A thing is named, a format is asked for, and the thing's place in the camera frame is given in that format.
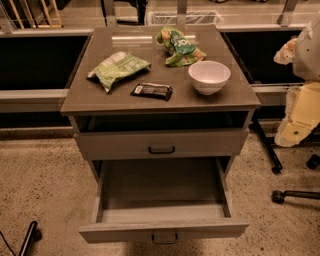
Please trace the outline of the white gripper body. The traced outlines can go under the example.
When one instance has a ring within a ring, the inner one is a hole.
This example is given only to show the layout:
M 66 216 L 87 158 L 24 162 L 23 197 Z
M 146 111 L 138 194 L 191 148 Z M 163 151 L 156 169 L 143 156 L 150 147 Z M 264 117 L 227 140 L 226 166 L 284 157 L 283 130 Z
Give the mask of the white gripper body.
M 286 95 L 285 117 L 282 119 L 275 144 L 293 147 L 320 124 L 320 83 L 305 83 L 299 88 L 289 88 Z

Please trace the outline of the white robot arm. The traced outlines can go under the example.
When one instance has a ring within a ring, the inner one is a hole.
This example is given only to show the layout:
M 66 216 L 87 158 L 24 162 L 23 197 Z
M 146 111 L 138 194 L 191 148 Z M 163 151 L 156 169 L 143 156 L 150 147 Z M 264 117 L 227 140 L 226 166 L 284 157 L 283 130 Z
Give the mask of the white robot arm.
M 301 87 L 287 90 L 285 118 L 275 136 L 278 146 L 292 147 L 320 124 L 320 13 L 297 38 L 285 43 L 273 60 L 292 63 L 293 73 L 304 80 Z

